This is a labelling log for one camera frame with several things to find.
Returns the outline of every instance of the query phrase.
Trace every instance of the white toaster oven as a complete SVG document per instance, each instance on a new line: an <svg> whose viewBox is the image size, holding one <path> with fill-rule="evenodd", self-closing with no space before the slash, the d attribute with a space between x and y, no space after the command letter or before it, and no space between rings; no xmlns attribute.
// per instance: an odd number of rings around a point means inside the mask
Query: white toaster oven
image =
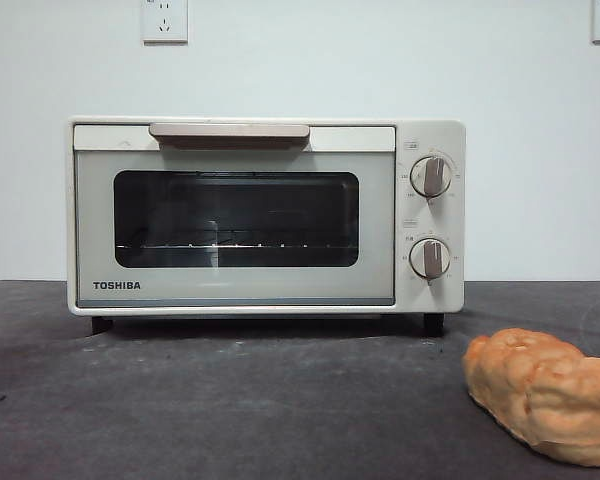
<svg viewBox="0 0 600 480"><path fill-rule="evenodd" d="M456 121L77 117L68 143L75 314L421 312L439 329L463 305Z"/></svg>

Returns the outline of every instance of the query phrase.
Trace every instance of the dark gray table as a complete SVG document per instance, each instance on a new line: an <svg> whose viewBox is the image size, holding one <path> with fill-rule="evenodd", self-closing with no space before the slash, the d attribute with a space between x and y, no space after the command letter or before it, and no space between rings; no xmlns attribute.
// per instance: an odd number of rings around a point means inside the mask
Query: dark gray table
<svg viewBox="0 0 600 480"><path fill-rule="evenodd" d="M0 282L0 479L600 479L469 399L471 338L543 330L600 356L600 283L468 283L421 317L120 321L88 336L59 282Z"/></svg>

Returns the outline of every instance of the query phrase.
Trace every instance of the control panel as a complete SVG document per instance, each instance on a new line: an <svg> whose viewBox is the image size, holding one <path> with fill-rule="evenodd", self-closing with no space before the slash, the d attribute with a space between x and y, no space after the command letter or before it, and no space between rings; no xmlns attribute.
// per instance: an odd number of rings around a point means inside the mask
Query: control panel
<svg viewBox="0 0 600 480"><path fill-rule="evenodd" d="M405 122L396 139L396 306L444 313L464 303L465 129Z"/></svg>

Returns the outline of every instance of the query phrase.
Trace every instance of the timer knob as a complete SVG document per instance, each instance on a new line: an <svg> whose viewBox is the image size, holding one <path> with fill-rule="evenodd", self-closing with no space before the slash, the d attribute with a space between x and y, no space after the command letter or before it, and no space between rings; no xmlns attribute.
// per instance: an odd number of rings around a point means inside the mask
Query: timer knob
<svg viewBox="0 0 600 480"><path fill-rule="evenodd" d="M442 195L450 183L451 168L446 160L438 155L421 158L411 169L411 185L423 197Z"/></svg>
<svg viewBox="0 0 600 480"><path fill-rule="evenodd" d="M449 269L449 249L440 240L425 238L411 248L411 268L426 280L435 280Z"/></svg>

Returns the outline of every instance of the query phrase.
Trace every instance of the oven door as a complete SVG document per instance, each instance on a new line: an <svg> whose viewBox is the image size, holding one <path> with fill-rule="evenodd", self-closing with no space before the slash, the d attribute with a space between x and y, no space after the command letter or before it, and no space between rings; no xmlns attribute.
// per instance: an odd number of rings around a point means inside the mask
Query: oven door
<svg viewBox="0 0 600 480"><path fill-rule="evenodd" d="M394 303L392 127L312 127L306 146L90 127L78 307Z"/></svg>

